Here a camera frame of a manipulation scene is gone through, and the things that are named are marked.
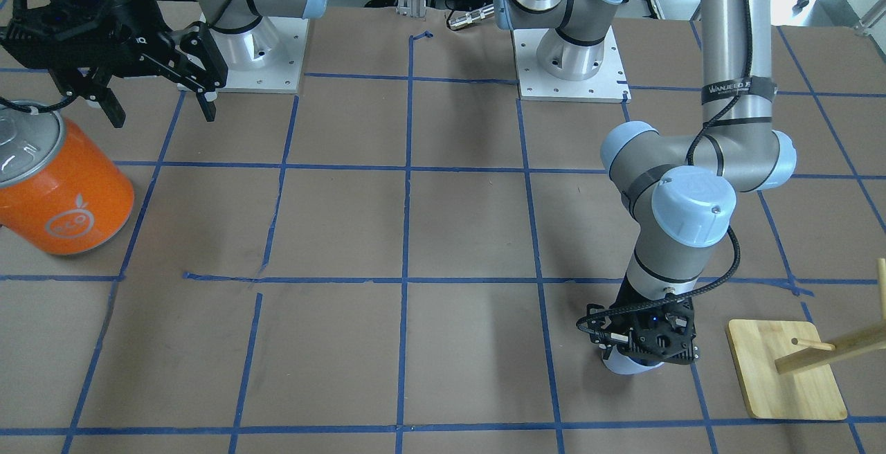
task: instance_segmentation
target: wooden dowel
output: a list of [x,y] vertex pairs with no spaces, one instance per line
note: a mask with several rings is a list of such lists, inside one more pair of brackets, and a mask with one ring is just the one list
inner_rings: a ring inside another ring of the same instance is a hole
[[832,338],[833,351],[820,349],[803,349],[788,356],[775,359],[775,369],[779,374],[806,371],[820,365],[828,365],[842,359],[882,349],[886,344],[886,321],[880,321],[870,327]]
[[800,347],[810,347],[810,349],[834,350],[836,346],[833,343],[824,343],[824,341],[806,340],[805,338],[791,338],[790,342]]
[[886,319],[886,259],[877,259],[877,285],[880,287],[880,315]]

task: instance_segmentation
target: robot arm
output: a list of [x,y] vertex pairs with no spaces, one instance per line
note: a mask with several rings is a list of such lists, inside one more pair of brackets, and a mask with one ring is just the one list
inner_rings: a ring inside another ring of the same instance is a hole
[[[608,369],[620,374],[698,358],[691,297],[722,284],[738,267],[729,228],[735,191],[779,186],[797,164],[790,138],[772,130],[769,0],[702,3],[702,131],[665,138],[644,122],[628,122],[601,148],[640,236],[616,302],[608,310],[589,305],[577,325],[604,348]],[[694,289],[727,233],[733,266]]]
[[83,97],[99,104],[114,127],[121,127],[126,114],[107,88],[111,77],[162,75],[197,92],[206,120],[215,117],[206,94],[225,85],[228,67],[205,23],[173,31],[156,0],[49,1],[30,7],[28,0],[13,0],[12,19],[0,28],[0,44],[23,66],[48,69],[58,91],[67,96],[53,109]]

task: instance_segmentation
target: wooden stand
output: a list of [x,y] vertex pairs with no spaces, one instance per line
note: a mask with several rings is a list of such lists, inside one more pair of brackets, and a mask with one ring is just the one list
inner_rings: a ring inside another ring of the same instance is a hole
[[[886,319],[884,259],[877,261],[877,278]],[[826,343],[813,324],[800,321],[734,319],[727,334],[751,417],[840,420],[846,407],[829,363],[883,349],[886,320]]]

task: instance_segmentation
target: metal connector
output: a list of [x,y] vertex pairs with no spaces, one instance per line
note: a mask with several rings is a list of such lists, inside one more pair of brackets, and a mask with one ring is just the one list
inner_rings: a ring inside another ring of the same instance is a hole
[[487,19],[490,16],[496,14],[496,7],[494,4],[487,4],[483,6],[481,9],[472,10],[472,12],[468,12],[467,15],[459,16],[458,18],[452,18],[449,22],[447,22],[447,26],[449,26],[450,30],[461,30],[465,28],[465,26],[474,25],[474,23],[478,23],[479,21],[483,21],[483,19]]

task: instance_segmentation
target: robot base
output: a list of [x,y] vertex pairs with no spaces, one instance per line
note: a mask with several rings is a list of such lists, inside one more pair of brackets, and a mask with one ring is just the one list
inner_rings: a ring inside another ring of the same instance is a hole
[[255,70],[228,70],[228,81],[218,92],[269,92],[297,94],[307,47],[309,19],[268,17],[278,29],[286,51]]
[[612,28],[604,40],[605,56],[600,70],[586,81],[555,78],[542,69],[536,57],[541,38],[547,30],[531,28],[514,30],[516,72],[520,80],[520,98],[535,101],[580,101],[588,103],[621,103],[631,100],[624,67]]

